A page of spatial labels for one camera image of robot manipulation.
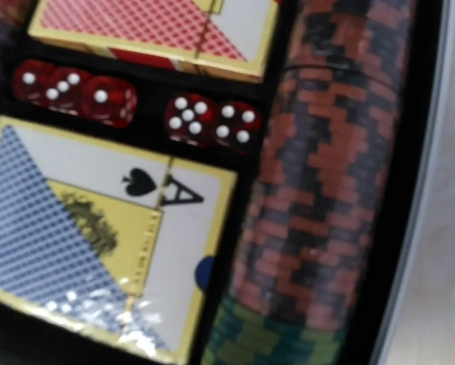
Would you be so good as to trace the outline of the red playing card deck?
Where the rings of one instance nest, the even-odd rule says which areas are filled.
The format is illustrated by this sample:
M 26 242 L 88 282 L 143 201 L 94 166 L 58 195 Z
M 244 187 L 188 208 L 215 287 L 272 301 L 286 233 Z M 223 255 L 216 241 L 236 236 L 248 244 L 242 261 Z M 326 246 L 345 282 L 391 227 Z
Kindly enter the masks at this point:
M 67 49 L 155 68 L 259 83 L 279 1 L 40 1 L 28 33 Z

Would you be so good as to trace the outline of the blue playing card deck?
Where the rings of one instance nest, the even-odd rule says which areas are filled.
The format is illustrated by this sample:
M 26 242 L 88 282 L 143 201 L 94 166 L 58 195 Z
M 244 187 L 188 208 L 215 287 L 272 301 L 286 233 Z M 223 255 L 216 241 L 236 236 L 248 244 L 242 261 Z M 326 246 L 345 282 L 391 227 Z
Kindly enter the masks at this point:
M 0 116 L 0 303 L 188 361 L 237 175 Z

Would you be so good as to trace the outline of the aluminium poker case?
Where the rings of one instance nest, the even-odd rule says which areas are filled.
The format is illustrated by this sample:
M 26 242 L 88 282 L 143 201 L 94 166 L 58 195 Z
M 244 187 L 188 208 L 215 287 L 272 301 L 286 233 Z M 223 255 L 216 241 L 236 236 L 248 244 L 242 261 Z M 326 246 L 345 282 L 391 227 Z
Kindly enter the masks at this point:
M 450 1 L 0 1 L 0 345 L 367 354 Z

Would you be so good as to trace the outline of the green poker chip stack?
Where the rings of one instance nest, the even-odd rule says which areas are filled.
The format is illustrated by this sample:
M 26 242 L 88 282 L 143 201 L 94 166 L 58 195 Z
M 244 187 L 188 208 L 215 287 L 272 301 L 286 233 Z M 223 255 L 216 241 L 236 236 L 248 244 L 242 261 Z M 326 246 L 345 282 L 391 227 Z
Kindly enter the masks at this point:
M 262 316 L 225 295 L 218 307 L 202 364 L 335 364 L 345 339 Z

